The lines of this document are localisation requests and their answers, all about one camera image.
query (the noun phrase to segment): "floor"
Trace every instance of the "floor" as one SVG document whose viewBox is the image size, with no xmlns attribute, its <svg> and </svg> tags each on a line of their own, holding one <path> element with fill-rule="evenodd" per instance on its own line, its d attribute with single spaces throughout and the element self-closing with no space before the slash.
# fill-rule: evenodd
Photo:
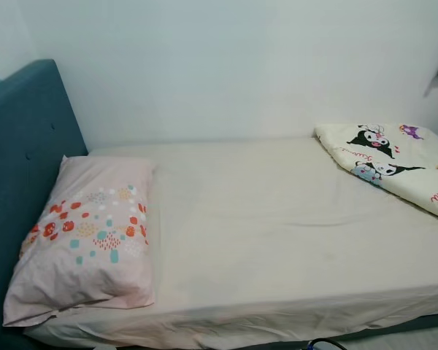
<svg viewBox="0 0 438 350">
<path fill-rule="evenodd" d="M 438 327 L 390 335 L 381 335 L 359 341 L 341 342 L 347 350 L 438 350 Z M 335 350 L 320 347 L 318 350 Z"/>
</svg>

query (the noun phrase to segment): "black object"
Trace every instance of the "black object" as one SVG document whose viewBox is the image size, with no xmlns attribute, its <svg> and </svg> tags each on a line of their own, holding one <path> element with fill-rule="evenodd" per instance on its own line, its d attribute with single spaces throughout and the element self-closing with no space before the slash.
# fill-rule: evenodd
<svg viewBox="0 0 438 350">
<path fill-rule="evenodd" d="M 342 346 L 341 344 L 339 344 L 339 343 L 337 343 L 337 342 L 335 342 L 335 341 L 332 341 L 331 339 L 326 339 L 326 338 L 318 338 L 318 339 L 315 339 L 315 340 L 313 340 L 313 341 L 310 341 L 309 343 L 308 343 L 308 346 L 307 346 L 307 349 L 306 350 L 313 350 L 314 348 L 314 346 L 315 346 L 315 344 L 317 344 L 317 343 L 328 343 L 328 344 L 331 344 L 331 345 L 334 345 L 334 346 L 336 346 L 338 349 L 341 349 L 341 350 L 347 350 L 344 346 Z"/>
</svg>

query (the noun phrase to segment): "bed sheet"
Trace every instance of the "bed sheet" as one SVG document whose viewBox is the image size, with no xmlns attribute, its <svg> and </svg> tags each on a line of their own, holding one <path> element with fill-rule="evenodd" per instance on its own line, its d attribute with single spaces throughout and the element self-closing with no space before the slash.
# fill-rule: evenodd
<svg viewBox="0 0 438 350">
<path fill-rule="evenodd" d="M 438 313 L 438 217 L 347 174 L 315 139 L 100 149 L 157 162 L 156 302 L 71 309 L 59 346 L 234 349 Z"/>
</svg>

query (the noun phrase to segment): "bed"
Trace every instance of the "bed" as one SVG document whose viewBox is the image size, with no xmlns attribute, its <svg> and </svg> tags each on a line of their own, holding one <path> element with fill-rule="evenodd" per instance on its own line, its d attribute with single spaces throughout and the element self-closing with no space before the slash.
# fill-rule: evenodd
<svg viewBox="0 0 438 350">
<path fill-rule="evenodd" d="M 27 336 L 5 330 L 1 304 L 20 243 L 61 156 L 86 153 L 55 64 L 22 75 L 0 84 L 0 188 L 18 189 L 0 192 L 12 203 L 0 206 L 0 345 L 295 349 L 317 337 L 438 325 L 438 217 L 346 174 L 308 138 L 93 151 L 158 164 L 148 224 L 156 303 L 69 309 Z M 3 176 L 11 165 L 18 171 Z M 18 208 L 21 219 L 7 221 Z"/>
</svg>

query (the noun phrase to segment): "teal headboard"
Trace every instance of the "teal headboard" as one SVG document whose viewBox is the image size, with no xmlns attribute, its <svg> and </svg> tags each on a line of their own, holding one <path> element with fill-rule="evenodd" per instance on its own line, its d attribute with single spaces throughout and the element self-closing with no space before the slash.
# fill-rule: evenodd
<svg viewBox="0 0 438 350">
<path fill-rule="evenodd" d="M 0 82 L 0 350 L 38 349 L 19 329 L 1 326 L 2 307 L 63 155 L 87 155 L 86 146 L 55 62 L 35 61 Z"/>
</svg>

